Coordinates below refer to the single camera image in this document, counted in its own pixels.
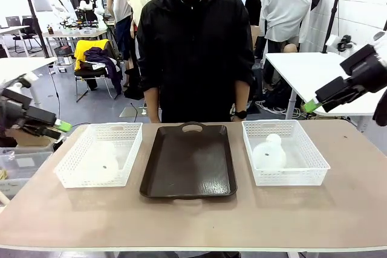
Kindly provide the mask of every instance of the black pole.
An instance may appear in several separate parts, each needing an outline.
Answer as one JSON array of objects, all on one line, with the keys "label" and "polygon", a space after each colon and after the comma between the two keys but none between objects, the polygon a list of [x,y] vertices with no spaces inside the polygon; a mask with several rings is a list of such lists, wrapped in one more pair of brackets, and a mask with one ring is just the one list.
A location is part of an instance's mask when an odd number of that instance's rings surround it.
[{"label": "black pole", "polygon": [[43,39],[42,30],[41,30],[41,27],[39,26],[39,21],[37,20],[35,9],[32,5],[32,0],[27,0],[27,1],[28,1],[28,5],[30,6],[30,10],[31,10],[31,15],[32,15],[32,20],[33,20],[33,28],[35,29],[37,35],[39,36],[39,40],[41,41],[41,44],[42,44],[44,56],[47,59],[50,57],[50,55],[48,54],[47,47],[46,47],[46,44],[45,44],[44,39]]},{"label": "black pole", "polygon": [[329,26],[328,26],[328,31],[327,31],[327,36],[325,37],[324,47],[322,49],[322,53],[323,54],[327,53],[327,48],[328,48],[327,47],[327,41],[328,41],[328,39],[331,36],[332,26],[333,26],[333,22],[334,22],[334,17],[335,17],[336,12],[337,12],[337,5],[338,4],[339,4],[339,0],[334,0],[334,4],[333,4],[333,8],[332,8],[332,14],[331,14],[331,19],[329,21]]}]

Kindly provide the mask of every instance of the floor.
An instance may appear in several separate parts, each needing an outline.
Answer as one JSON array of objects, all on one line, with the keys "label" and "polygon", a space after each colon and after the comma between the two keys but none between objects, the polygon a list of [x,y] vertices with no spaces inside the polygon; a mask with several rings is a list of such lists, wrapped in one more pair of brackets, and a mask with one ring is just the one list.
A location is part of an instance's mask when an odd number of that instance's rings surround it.
[{"label": "floor", "polygon": [[[67,73],[53,74],[53,80],[48,73],[48,68],[44,67],[35,72],[40,76],[33,86],[37,95],[41,99],[42,108],[59,114],[59,104],[53,85],[55,82],[60,99],[60,119],[71,123],[106,123],[106,122],[142,122],[148,123],[147,117],[122,118],[119,117],[125,107],[141,106],[142,101],[130,100],[120,96],[117,100],[110,99],[103,81],[98,81],[99,88],[94,92],[89,92],[80,102],[75,102],[75,80],[72,71]],[[274,115],[261,111],[260,114],[249,115],[249,120],[259,119],[284,119],[283,115]],[[121,253],[120,258],[166,258],[164,253]],[[242,253],[242,258],[286,258],[285,253]],[[319,258],[387,258],[387,251],[373,251],[364,253],[323,253]],[[38,252],[38,251],[16,251],[0,249],[0,258],[105,258],[104,253],[81,253],[81,252]]]}]

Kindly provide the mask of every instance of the black watch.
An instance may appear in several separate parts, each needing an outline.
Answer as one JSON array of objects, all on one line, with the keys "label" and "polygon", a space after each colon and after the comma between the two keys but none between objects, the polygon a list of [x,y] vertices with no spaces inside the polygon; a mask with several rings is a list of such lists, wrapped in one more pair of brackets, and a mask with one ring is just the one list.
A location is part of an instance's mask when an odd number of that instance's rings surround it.
[{"label": "black watch", "polygon": [[235,116],[237,116],[239,119],[246,119],[247,112],[246,111],[241,111],[241,112],[235,111]]}]

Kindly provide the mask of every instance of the perforated basket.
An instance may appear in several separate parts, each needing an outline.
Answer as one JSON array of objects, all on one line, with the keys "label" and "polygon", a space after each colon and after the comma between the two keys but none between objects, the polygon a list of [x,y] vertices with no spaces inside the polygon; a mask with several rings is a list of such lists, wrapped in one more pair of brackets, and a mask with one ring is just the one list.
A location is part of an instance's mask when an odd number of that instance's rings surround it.
[{"label": "perforated basket", "polygon": [[[55,168],[55,173],[65,188],[75,187],[124,187],[142,142],[142,123],[105,123],[89,125]],[[113,178],[93,176],[85,171],[90,160],[90,150],[114,145],[118,171]]]},{"label": "perforated basket", "polygon": [[[243,139],[249,156],[255,184],[272,185],[321,185],[330,165],[310,140],[297,120],[244,121]],[[266,141],[270,134],[282,138],[282,148],[287,156],[285,168],[279,170],[256,169],[253,149]]]}]

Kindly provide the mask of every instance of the yellow jacket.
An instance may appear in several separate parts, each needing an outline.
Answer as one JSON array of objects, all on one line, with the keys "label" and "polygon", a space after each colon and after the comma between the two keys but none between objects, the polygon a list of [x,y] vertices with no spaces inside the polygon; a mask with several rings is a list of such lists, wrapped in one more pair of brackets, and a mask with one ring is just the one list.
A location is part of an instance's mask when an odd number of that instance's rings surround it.
[{"label": "yellow jacket", "polygon": [[75,49],[74,57],[77,59],[75,63],[75,70],[80,69],[80,61],[86,61],[85,51],[90,50],[91,48],[101,48],[101,50],[105,49],[106,43],[108,39],[103,40],[80,40],[77,43],[77,47]]}]

